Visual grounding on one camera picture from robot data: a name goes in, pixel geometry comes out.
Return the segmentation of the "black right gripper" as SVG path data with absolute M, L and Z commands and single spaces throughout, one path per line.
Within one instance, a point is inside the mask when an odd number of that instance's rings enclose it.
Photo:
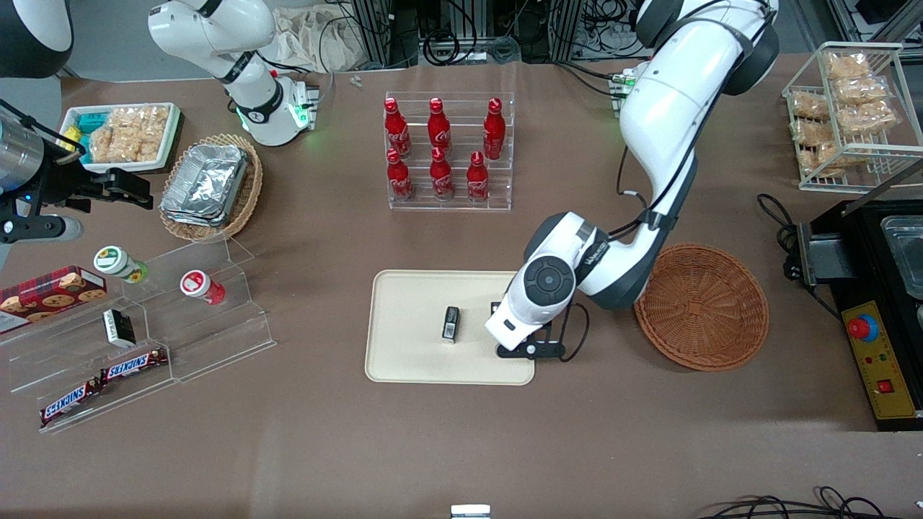
M 37 216 L 47 205 L 66 206 L 88 213 L 93 200 L 130 203 L 144 210 L 153 209 L 151 184 L 147 179 L 123 169 L 108 169 L 103 178 L 85 169 L 79 161 L 64 165 L 54 160 L 41 161 L 27 181 L 27 194 L 30 195 L 27 201 L 30 216 Z

